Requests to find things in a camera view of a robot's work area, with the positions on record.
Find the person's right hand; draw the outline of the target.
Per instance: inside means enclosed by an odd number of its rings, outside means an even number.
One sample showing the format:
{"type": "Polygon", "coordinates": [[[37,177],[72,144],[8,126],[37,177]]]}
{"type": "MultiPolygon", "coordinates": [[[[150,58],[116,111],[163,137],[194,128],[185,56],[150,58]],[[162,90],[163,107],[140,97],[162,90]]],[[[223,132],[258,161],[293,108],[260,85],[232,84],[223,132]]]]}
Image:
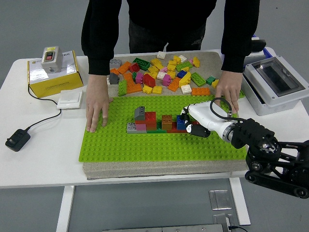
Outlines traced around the person's right hand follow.
{"type": "Polygon", "coordinates": [[[101,125],[108,123],[108,110],[112,98],[108,94],[107,76],[90,74],[86,88],[86,130],[95,132],[102,113],[101,125]]]}

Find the person's left hand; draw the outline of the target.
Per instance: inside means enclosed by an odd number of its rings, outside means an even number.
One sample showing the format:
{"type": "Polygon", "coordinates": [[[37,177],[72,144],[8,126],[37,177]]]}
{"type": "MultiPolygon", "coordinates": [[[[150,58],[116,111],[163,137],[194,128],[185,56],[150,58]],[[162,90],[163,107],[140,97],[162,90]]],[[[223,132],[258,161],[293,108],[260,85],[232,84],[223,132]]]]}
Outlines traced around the person's left hand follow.
{"type": "Polygon", "coordinates": [[[235,114],[239,111],[239,94],[241,90],[242,73],[222,71],[219,82],[216,86],[215,97],[225,97],[235,114]]]}

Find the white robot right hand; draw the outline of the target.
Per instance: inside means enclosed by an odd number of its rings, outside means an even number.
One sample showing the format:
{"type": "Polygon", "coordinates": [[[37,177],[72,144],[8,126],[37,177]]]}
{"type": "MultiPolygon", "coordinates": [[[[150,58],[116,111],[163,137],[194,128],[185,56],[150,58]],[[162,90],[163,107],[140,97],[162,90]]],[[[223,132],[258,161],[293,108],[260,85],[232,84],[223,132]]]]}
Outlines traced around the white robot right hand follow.
{"type": "Polygon", "coordinates": [[[181,119],[189,134],[207,138],[211,131],[215,131],[221,139],[230,143],[236,122],[223,119],[224,116],[227,116],[227,112],[210,101],[190,104],[181,112],[181,119]]]}

